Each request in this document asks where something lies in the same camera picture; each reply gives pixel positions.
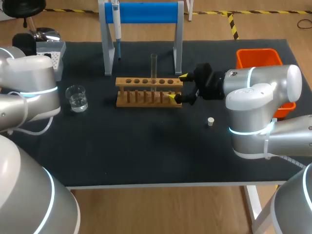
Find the test tube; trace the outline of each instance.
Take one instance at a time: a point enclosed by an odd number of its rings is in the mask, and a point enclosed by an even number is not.
[[[157,54],[151,54],[151,81],[152,84],[156,83],[157,78]],[[156,87],[151,87],[151,91],[156,92]]]

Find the black chair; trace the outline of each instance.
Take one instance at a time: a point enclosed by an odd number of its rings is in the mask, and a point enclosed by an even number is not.
[[[51,28],[36,28],[32,16],[45,9],[45,0],[2,0],[3,12],[13,18],[24,19],[24,27],[30,29],[30,33],[36,41],[59,41],[60,35]]]

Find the blue handle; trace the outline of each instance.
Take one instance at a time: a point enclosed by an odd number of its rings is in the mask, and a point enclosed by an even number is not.
[[[177,2],[121,2],[121,23],[177,23]],[[114,23],[112,3],[105,3],[106,23]]]

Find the wooden test tube rack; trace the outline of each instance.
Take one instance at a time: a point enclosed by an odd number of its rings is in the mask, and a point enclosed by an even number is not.
[[[117,107],[182,107],[182,104],[177,104],[175,101],[171,101],[168,94],[181,93],[180,90],[183,87],[183,82],[178,78],[116,78],[116,86],[119,87],[117,96]],[[126,88],[134,87],[146,87],[144,91],[130,91]],[[164,92],[159,91],[147,91],[151,87],[172,88],[173,91]]]

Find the wooden peg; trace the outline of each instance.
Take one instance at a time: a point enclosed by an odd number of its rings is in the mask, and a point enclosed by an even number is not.
[[[130,103],[130,90],[127,90],[127,102]]]
[[[120,86],[119,89],[120,89],[120,95],[123,97],[123,86]]]
[[[151,92],[151,94],[152,94],[152,103],[154,103],[154,99],[155,99],[155,92],[154,92],[154,91],[152,91],[152,92]]]
[[[160,103],[162,103],[162,91],[159,92],[159,100],[160,100]]]
[[[146,90],[144,90],[144,103],[146,103]]]
[[[169,94],[171,94],[171,90],[168,91],[168,102],[170,103],[170,97]]]
[[[137,103],[137,96],[138,96],[138,94],[137,94],[137,90],[136,90],[136,92],[135,92],[135,100],[136,100],[136,103]]]

